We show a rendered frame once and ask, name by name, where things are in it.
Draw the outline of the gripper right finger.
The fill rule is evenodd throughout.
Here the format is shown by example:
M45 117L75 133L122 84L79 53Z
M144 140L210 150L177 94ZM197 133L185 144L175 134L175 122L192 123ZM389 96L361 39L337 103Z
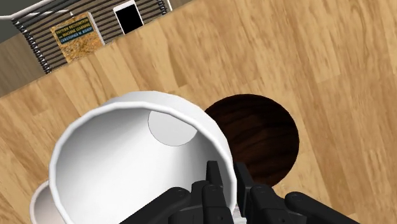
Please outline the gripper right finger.
M237 203L247 224L360 224L302 192L278 196L271 186L255 183L242 162L233 167Z

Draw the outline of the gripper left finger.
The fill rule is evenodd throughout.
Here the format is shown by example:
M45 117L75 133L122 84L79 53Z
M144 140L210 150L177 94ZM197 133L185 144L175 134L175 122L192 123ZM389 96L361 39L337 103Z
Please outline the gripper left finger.
M172 187L120 224L234 224L218 163L208 161L205 180L190 191Z

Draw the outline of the white cup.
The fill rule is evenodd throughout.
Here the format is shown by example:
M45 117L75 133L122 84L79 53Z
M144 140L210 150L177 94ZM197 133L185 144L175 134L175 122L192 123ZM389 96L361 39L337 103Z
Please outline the white cup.
M237 180L217 123L180 96L130 92L68 126L53 149L49 186L66 224L120 224L166 190L203 180L210 160L234 209Z

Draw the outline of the dark brown round wooden disc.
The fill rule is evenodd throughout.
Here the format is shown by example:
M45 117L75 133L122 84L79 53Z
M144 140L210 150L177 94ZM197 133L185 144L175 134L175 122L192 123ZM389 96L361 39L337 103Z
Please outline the dark brown round wooden disc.
M237 94L205 112L224 133L233 161L245 163L257 183L278 184L293 167L300 138L290 113L268 97Z

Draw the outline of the white bowl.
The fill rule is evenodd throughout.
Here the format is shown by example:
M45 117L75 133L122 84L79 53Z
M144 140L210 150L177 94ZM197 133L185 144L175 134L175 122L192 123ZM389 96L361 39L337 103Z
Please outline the white bowl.
M48 180L33 193L29 215L32 224L66 224L55 206Z

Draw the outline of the white tablet with black screen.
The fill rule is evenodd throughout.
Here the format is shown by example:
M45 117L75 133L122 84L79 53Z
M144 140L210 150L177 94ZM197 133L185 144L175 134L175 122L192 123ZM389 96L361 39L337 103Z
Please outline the white tablet with black screen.
M134 0L115 6L113 12L124 34L128 34L144 25Z

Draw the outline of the yellow book with green label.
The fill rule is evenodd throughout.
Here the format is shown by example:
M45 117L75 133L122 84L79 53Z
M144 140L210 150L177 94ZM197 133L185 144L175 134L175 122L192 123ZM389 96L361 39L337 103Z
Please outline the yellow book with green label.
M93 53L105 42L89 11L50 28L67 63Z

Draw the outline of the white curved rail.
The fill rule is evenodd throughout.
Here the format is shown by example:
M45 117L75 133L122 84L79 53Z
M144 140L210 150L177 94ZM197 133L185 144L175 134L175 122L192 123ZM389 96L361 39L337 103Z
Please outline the white curved rail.
M54 13L69 13L69 10L41 10L41 8L55 0L41 0L38 3L33 4L32 6L26 7L14 14L11 15L0 15L0 20L19 20L24 17L35 17L40 15L52 15Z

